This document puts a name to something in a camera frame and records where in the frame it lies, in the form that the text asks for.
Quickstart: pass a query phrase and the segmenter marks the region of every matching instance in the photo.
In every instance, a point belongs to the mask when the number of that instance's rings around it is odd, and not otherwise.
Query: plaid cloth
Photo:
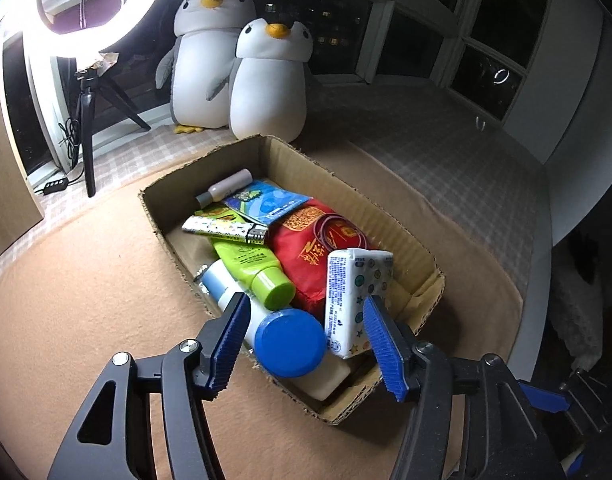
[[[311,94],[308,128],[336,130],[483,244],[525,295],[535,176],[475,115],[434,86],[346,86]]]
[[[235,136],[230,130],[205,130],[198,134],[177,135],[173,133],[172,126],[165,125],[100,155],[95,159],[96,195],[88,198],[83,177],[68,186],[64,192],[39,195],[39,202],[44,208],[44,220],[26,232],[0,256],[0,276],[37,240],[104,195],[152,173],[157,168],[173,165],[193,153],[205,153],[233,140]],[[78,164],[68,177],[75,179],[80,172],[81,164]]]

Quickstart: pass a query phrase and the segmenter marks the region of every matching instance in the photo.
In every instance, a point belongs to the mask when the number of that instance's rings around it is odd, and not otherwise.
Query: green cap
[[[268,267],[259,271],[250,289],[268,310],[279,310],[289,306],[296,290],[294,283],[277,267]]]

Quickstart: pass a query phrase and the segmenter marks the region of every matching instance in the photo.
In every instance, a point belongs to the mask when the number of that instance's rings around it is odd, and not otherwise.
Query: tripod
[[[97,75],[97,70],[87,68],[75,72],[80,82],[80,97],[77,100],[75,118],[80,124],[81,155],[84,160],[84,173],[86,177],[86,191],[88,197],[97,192],[95,186],[95,167],[93,165],[93,119],[95,118],[95,100],[97,92],[126,117],[150,130],[150,126],[135,111],[135,105],[119,85],[112,78],[103,78]],[[74,160],[79,158],[79,147],[75,148]]]

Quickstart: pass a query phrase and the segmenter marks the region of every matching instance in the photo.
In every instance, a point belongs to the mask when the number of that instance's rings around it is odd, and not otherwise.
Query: blue snack package
[[[286,191],[263,180],[254,180],[222,203],[250,221],[267,226],[309,199],[309,196]]]

